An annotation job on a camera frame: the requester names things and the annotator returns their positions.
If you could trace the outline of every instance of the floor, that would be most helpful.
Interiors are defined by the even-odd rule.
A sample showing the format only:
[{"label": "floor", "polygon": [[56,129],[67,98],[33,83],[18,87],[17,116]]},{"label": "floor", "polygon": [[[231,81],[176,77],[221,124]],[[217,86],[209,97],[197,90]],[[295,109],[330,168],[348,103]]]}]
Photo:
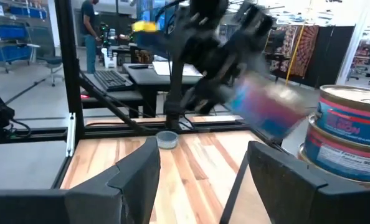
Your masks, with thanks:
[{"label": "floor", "polygon": [[[85,68],[85,54],[78,50],[80,66]],[[11,71],[6,74],[0,68],[0,97],[9,102],[16,111],[16,119],[25,122],[32,128],[67,126],[67,98],[65,84],[59,79],[55,87],[51,87],[50,79],[34,86],[31,90],[16,97],[29,88],[34,82],[47,76],[49,70],[42,65],[30,65],[25,62],[13,63]],[[368,80],[350,80],[348,84],[367,86]],[[296,91],[308,99],[312,110],[319,97],[318,90],[303,86],[291,85]],[[162,113],[164,94],[158,96],[158,111]],[[219,106],[217,114],[228,114]],[[113,117],[107,109],[84,110],[85,119],[103,119]],[[308,123],[303,121],[294,132],[283,141],[283,147],[296,153],[305,137]],[[64,142],[38,142],[25,144],[0,145],[0,189],[48,189],[52,185],[57,171],[65,156]]]}]

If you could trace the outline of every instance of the wooden tabletop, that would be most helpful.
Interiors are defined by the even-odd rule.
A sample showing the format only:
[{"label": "wooden tabletop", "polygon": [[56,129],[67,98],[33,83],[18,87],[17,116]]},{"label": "wooden tabletop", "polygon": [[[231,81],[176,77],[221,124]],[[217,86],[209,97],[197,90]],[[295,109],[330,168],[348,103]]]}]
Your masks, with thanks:
[{"label": "wooden tabletop", "polygon": [[[193,122],[237,119],[235,116],[195,117]],[[164,118],[137,119],[161,121]],[[95,121],[117,122],[117,120]],[[124,158],[144,142],[144,137],[81,140],[62,183],[70,189]],[[177,148],[160,150],[159,187],[150,223],[218,223],[244,158],[249,141],[261,140],[249,131],[183,134]],[[251,214],[241,223],[269,223],[257,189]]]}]

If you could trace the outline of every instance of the metal can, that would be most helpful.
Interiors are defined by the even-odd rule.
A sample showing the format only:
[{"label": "metal can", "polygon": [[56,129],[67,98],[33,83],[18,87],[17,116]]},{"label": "metal can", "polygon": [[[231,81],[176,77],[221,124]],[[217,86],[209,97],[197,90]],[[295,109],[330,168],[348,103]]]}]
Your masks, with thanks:
[{"label": "metal can", "polygon": [[285,138],[309,113],[297,92],[260,77],[241,80],[229,105],[251,127],[278,140]]},{"label": "metal can", "polygon": [[337,137],[370,146],[370,89],[325,85],[320,90],[316,125]]},{"label": "metal can", "polygon": [[320,168],[347,179],[370,182],[370,146],[341,139],[320,129],[315,117],[305,137],[305,155]]},{"label": "metal can", "polygon": [[336,174],[332,174],[331,172],[329,172],[327,170],[324,170],[324,169],[320,168],[319,166],[315,165],[312,161],[309,160],[309,158],[307,158],[307,156],[305,154],[304,143],[301,143],[300,146],[299,146],[299,151],[298,151],[298,154],[297,154],[297,159],[299,159],[301,161],[304,161],[304,162],[306,162],[309,165],[313,165],[313,166],[319,168],[320,170],[322,170],[323,172],[326,172],[328,174],[334,175],[334,176],[336,176],[338,178],[341,178],[341,179],[344,179],[344,180],[347,180],[347,181],[350,181],[350,182],[357,183],[359,185],[362,185],[362,186],[370,189],[370,182],[357,181],[357,180],[345,178],[345,177],[342,177],[342,176],[339,176],[339,175],[336,175]]}]

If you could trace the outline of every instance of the man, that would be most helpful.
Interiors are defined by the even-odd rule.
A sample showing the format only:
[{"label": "man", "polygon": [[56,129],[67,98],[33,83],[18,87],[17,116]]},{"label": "man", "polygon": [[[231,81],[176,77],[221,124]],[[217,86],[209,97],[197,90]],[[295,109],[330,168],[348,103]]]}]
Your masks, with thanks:
[{"label": "man", "polygon": [[84,35],[85,48],[87,49],[87,73],[95,73],[95,60],[97,57],[97,41],[100,41],[95,32],[95,11],[93,5],[99,0],[85,0],[81,6],[81,33]]}]

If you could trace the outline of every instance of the black metal frame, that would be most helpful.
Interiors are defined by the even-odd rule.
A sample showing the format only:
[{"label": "black metal frame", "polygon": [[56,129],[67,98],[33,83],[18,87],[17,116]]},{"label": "black metal frame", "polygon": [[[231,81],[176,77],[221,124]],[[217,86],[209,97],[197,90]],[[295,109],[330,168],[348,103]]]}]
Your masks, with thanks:
[{"label": "black metal frame", "polygon": [[[83,120],[83,108],[80,97],[80,79],[78,59],[75,48],[74,25],[72,20],[71,1],[55,0],[55,8],[57,22],[60,35],[60,45],[62,46],[62,61],[65,74],[65,84],[67,92],[67,103],[69,105],[69,113],[75,113],[75,147],[81,139],[98,139],[98,138],[122,138],[139,136],[136,132],[125,124],[111,126],[86,126]],[[140,125],[153,129],[145,131],[141,135],[152,136],[158,131],[166,129],[165,122],[139,123]],[[264,134],[257,130],[250,129],[249,126],[240,121],[216,121],[216,122],[201,122],[194,123],[195,128],[192,130],[179,131],[179,134],[187,133],[208,133],[208,132],[224,132],[224,131],[241,131],[249,130],[260,138],[265,144],[279,151],[284,151],[280,146],[280,142],[269,140]],[[32,134],[28,138],[10,138],[6,141],[0,141],[0,144],[17,143],[17,142],[41,142],[41,141],[64,141],[67,137],[67,128],[39,128],[32,129]],[[18,130],[18,134],[25,134],[27,130]],[[60,166],[59,172],[52,184],[52,188],[60,188],[64,176],[69,168],[72,158],[66,157]]]}]

